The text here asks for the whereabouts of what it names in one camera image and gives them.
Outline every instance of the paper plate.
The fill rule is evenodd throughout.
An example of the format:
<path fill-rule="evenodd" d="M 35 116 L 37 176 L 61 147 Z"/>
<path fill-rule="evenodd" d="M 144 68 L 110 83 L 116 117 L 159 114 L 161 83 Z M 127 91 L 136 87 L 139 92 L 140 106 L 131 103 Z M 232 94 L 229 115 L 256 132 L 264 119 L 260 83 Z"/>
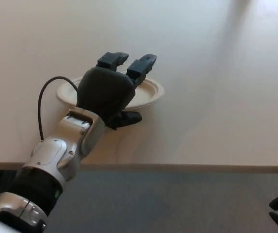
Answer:
<path fill-rule="evenodd" d="M 82 78 L 74 79 L 72 82 L 79 86 Z M 164 88 L 155 80 L 146 78 L 135 90 L 135 96 L 127 105 L 125 110 L 142 108 L 155 103 L 164 95 Z M 57 90 L 57 98 L 68 105 L 76 105 L 76 91 L 69 83 L 62 84 Z"/>

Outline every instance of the plate rim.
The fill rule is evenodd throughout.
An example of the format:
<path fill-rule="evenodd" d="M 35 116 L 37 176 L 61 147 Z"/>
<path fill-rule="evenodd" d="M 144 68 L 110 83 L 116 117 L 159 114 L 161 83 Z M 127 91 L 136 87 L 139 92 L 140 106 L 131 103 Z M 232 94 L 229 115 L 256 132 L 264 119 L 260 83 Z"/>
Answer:
<path fill-rule="evenodd" d="M 72 79 L 72 82 L 74 84 L 76 84 L 75 82 L 79 82 L 80 80 L 82 80 L 82 77 L 80 78 L 75 78 L 75 79 Z M 133 109 L 138 109 L 138 108 L 142 108 L 142 107 L 146 107 L 148 105 L 151 105 L 155 102 L 157 102 L 163 95 L 164 95 L 164 88 L 163 86 L 160 85 L 159 82 L 157 82 L 156 80 L 154 79 L 151 79 L 151 78 L 145 78 L 145 80 L 143 81 L 144 83 L 148 84 L 148 85 L 151 85 L 153 86 L 155 89 L 156 89 L 156 92 L 155 94 L 149 99 L 149 101 L 145 102 L 145 103 L 142 103 L 142 104 L 138 104 L 136 106 L 132 106 L 132 107 L 126 107 L 125 110 L 133 110 Z M 62 85 L 60 85 L 56 91 L 56 97 L 57 99 L 64 103 L 64 104 L 68 104 L 70 106 L 73 106 L 72 103 L 70 103 L 68 100 L 65 100 L 63 97 L 62 97 L 62 90 L 66 87 L 66 86 L 69 86 L 69 83 L 64 83 Z"/>

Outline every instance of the table edge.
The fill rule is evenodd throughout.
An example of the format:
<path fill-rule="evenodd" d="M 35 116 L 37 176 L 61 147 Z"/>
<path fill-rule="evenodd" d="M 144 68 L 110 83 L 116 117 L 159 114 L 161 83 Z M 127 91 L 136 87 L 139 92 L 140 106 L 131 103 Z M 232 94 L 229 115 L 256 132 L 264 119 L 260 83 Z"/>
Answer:
<path fill-rule="evenodd" d="M 18 170 L 23 163 L 0 163 L 0 170 Z M 200 165 L 200 164 L 81 164 L 90 171 L 169 171 L 169 172 L 228 172 L 278 173 L 278 166 Z"/>

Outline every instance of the white table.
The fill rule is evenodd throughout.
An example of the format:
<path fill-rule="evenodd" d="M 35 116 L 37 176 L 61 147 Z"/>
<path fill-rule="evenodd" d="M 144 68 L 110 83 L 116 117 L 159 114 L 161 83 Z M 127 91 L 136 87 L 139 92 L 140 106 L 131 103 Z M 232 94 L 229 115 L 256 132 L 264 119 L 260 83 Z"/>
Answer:
<path fill-rule="evenodd" d="M 0 169 L 39 141 L 46 80 L 82 76 L 106 51 L 158 56 L 165 96 L 108 131 L 85 169 L 278 172 L 278 0 L 0 0 Z M 67 108 L 44 94 L 47 136 Z"/>

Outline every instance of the gray floor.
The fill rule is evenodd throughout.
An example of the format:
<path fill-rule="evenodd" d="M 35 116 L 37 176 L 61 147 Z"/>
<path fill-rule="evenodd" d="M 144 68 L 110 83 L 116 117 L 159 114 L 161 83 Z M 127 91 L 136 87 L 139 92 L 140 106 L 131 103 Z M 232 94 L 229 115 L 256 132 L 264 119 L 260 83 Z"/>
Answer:
<path fill-rule="evenodd" d="M 278 174 L 81 172 L 46 233 L 278 233 Z"/>

